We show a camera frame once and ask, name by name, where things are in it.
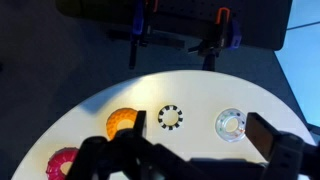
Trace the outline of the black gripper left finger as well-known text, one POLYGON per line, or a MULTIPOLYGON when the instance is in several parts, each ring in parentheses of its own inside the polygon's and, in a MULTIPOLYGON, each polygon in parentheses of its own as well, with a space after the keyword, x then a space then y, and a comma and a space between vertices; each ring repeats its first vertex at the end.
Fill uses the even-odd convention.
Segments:
POLYGON ((142 137, 146 136, 146 112, 139 111, 136 116, 136 120, 134 123, 134 132, 142 137))

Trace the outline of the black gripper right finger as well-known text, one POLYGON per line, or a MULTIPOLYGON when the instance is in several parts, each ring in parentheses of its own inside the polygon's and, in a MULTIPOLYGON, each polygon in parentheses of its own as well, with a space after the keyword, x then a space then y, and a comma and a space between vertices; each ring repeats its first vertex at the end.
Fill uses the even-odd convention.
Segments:
POLYGON ((247 114, 245 135, 269 163, 277 163, 281 158, 282 134, 256 112, 247 114))

